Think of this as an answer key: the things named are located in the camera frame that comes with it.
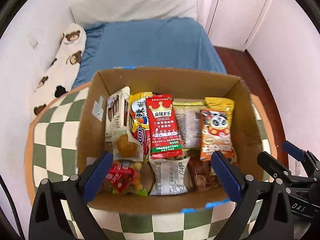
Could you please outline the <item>tall red spicy snack packet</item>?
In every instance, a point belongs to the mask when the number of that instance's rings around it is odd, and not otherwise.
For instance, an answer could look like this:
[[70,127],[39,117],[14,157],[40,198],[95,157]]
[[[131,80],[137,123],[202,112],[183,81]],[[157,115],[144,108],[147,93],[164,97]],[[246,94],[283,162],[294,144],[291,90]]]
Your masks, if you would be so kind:
[[151,138],[151,158],[168,159],[183,155],[178,136],[178,125],[169,94],[146,98]]

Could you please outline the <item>cardboard box with landscape print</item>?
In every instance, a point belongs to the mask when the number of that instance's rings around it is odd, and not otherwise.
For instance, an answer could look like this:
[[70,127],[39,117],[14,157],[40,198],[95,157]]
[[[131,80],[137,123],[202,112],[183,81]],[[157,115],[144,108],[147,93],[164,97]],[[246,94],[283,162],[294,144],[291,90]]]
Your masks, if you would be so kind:
[[[263,150],[259,129],[251,104],[249,90],[237,76],[201,70],[138,67],[136,69],[110,69],[97,72],[93,77],[80,118],[77,138],[78,169],[83,171],[87,158],[97,158],[107,149],[105,120],[93,115],[93,107],[100,99],[129,86],[132,93],[154,92],[170,94],[177,99],[203,99],[206,97],[234,100],[235,109],[231,125],[231,139],[243,174],[262,180],[263,169],[257,156]],[[158,215],[178,213],[186,209],[203,209],[227,197],[218,186],[204,192],[189,192],[176,196],[135,196],[99,192],[89,202],[94,209],[111,212]]]

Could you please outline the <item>beige clear snack packet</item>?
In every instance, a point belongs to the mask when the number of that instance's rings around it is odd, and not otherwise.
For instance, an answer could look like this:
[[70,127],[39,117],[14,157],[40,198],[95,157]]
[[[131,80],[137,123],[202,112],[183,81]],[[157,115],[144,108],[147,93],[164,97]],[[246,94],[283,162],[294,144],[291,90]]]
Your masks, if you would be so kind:
[[206,107],[205,101],[175,100],[173,108],[178,125],[178,134],[183,148],[200,148],[200,110]]

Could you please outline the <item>yellow snack packet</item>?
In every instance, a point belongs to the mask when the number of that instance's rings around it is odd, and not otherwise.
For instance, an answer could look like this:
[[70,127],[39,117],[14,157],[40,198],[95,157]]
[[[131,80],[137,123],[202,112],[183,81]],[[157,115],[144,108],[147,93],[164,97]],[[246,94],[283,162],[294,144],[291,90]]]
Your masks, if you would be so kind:
[[234,101],[228,98],[206,97],[205,102],[210,109],[216,111],[233,112]]

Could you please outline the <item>bed with blue sheet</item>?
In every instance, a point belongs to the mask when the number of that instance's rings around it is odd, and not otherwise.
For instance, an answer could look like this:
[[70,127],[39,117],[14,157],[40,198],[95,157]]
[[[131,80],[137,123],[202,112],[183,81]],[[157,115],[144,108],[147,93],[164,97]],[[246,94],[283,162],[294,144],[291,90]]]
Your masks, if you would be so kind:
[[71,12],[87,36],[74,87],[113,68],[226,72],[202,26],[203,0],[83,0]]

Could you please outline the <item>white chocolate stick snack packet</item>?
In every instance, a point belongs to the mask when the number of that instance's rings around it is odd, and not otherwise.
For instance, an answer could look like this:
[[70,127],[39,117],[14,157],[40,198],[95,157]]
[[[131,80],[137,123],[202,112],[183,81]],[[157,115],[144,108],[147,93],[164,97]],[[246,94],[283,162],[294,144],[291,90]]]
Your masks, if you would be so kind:
[[125,86],[108,98],[105,122],[106,142],[111,142],[114,130],[127,126],[129,97],[130,87]]

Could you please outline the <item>grey white printed snack packet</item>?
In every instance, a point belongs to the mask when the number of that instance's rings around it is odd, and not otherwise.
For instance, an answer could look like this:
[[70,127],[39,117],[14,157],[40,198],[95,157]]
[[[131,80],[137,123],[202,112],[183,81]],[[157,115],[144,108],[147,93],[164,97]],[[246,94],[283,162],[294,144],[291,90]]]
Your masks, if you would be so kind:
[[174,196],[187,193],[184,184],[185,171],[190,158],[183,159],[152,159],[149,163],[155,174],[155,183],[151,189],[151,196]]

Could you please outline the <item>yellow spicy noodle packet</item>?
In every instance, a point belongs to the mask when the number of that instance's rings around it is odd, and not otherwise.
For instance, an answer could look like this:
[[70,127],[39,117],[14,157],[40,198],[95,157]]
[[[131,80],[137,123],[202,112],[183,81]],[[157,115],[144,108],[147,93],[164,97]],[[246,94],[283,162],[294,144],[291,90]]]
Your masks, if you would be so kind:
[[133,137],[142,145],[144,159],[150,154],[150,127],[146,98],[153,96],[152,92],[141,92],[130,95],[130,126]]

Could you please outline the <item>small red snack packet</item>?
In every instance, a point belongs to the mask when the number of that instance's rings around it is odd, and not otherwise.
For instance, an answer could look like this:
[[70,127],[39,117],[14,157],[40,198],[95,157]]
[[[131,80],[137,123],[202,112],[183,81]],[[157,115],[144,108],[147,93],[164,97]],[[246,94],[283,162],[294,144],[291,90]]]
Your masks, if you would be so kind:
[[115,161],[109,169],[106,180],[112,185],[117,192],[123,192],[135,175],[135,170]]

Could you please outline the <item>white bear print pillow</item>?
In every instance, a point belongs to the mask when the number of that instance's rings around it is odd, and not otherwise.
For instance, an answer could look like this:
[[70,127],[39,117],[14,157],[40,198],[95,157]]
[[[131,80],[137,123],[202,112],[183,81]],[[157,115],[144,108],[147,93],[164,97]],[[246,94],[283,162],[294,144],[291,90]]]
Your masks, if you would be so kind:
[[76,23],[71,23],[63,32],[57,54],[31,96],[32,119],[35,119],[55,98],[71,90],[80,69],[86,40],[84,28]]

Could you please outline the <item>orange panda snack packet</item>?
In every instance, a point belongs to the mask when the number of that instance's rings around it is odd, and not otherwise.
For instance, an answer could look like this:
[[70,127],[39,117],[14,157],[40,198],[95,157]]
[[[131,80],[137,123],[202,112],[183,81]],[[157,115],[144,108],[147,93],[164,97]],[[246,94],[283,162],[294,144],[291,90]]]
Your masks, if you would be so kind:
[[231,163],[237,163],[236,152],[231,140],[231,126],[223,111],[201,109],[201,161],[210,161],[215,151],[220,151]]

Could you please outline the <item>clear wrapped brown jelly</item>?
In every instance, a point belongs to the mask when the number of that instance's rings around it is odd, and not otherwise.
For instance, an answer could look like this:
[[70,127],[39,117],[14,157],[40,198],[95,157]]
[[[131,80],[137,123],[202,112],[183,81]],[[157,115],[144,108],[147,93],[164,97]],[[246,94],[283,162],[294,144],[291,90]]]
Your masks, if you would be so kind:
[[114,160],[143,162],[143,146],[126,127],[117,128],[112,133]]

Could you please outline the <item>green white checkered tablecloth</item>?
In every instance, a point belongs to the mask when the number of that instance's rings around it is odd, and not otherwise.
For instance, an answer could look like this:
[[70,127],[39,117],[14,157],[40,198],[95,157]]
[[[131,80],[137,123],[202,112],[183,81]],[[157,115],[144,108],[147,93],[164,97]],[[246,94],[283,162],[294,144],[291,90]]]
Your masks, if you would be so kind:
[[[89,84],[55,99],[29,127],[25,181],[31,201],[43,178],[67,180],[77,173],[76,139]],[[235,208],[224,200],[210,209],[167,215],[125,215],[90,209],[109,239],[214,239]]]

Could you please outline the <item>brown dried meat packet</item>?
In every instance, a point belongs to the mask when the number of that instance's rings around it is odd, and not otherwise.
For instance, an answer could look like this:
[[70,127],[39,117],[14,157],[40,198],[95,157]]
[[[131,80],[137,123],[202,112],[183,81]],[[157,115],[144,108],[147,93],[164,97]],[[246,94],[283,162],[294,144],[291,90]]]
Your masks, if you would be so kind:
[[187,167],[193,191],[204,192],[221,185],[210,161],[201,161],[199,158],[191,157]]

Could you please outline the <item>colourful gumball candy bag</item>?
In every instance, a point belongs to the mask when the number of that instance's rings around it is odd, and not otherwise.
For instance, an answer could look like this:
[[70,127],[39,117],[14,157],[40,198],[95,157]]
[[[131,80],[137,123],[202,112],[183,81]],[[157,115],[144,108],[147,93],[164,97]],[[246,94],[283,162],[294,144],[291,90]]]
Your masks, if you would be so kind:
[[106,175],[106,181],[112,187],[113,194],[134,194],[147,196],[148,191],[143,186],[140,172],[142,162],[116,160]]

